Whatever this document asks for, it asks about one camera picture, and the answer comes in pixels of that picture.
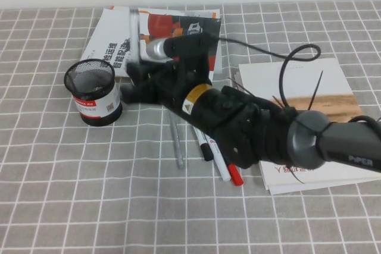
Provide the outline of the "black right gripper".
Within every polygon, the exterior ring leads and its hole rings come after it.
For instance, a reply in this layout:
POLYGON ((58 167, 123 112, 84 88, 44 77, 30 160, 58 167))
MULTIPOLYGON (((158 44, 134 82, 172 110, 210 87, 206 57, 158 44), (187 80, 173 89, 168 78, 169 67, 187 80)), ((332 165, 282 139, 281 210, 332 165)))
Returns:
MULTIPOLYGON (((165 63, 128 63, 127 74, 132 83, 148 86, 147 97, 153 104, 180 109, 188 93, 199 84, 210 84, 210 64, 207 57, 184 57, 165 63)), ((140 90, 131 84, 120 86, 124 103, 142 103, 140 90)))

